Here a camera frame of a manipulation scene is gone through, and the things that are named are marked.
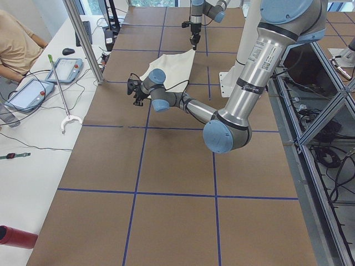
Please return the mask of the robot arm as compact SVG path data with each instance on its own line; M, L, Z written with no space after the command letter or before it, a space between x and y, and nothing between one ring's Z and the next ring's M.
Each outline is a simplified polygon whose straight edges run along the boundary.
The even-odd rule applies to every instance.
M205 15L212 21L221 23L225 17L225 10L229 3L229 0L219 0L215 5L212 5L209 2L203 0L190 1L189 19L187 21L183 21L181 27L190 27L190 43L193 50L197 49L197 45L200 41L202 16Z
M214 153L247 145L252 136L248 117L286 48L323 38L327 17L327 1L261 1L256 7L261 15L258 37L224 108L216 110L186 92L168 91L161 69L151 70L145 79L128 79L127 94L134 96L134 105L150 98L156 112L178 107L191 114L205 125L204 143Z

